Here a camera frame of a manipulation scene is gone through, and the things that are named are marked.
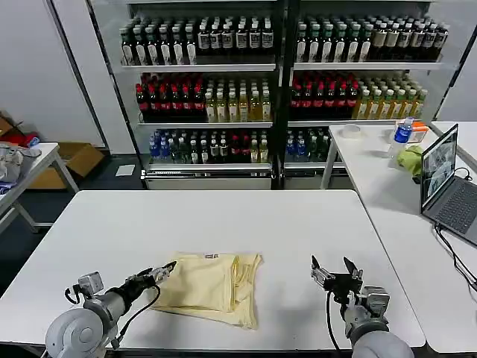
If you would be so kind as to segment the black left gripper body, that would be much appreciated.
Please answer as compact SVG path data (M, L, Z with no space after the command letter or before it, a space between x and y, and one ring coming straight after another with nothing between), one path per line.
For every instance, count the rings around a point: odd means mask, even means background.
M117 288L117 293L125 304L132 304L145 290L151 288L155 288L157 295L160 295L160 288L153 276L135 276Z

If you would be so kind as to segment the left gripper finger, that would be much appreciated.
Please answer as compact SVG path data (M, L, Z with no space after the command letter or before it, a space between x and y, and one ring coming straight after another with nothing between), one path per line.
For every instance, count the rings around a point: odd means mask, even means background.
M164 280L167 280L173 272L176 264L176 261L172 261L164 266L154 268L151 271L151 276L154 278L155 283L159 285Z
M154 276L152 275L152 268L147 268L137 274L133 274L126 279L126 283L153 283Z

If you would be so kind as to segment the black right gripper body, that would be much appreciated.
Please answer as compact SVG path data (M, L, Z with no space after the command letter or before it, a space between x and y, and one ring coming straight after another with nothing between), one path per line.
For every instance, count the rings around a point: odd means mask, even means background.
M331 292L337 303L349 303L350 293L357 295L362 288L363 280L350 273L331 273L324 279L323 289Z

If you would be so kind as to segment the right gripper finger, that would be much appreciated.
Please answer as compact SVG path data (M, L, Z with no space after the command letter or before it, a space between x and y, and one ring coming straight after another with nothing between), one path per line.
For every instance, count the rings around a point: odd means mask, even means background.
M353 261L349 260L347 257L344 257L344 264L352 280L362 280L363 271L358 269Z
M334 275L322 268L314 255L311 258L311 277L321 288L331 289L334 283Z

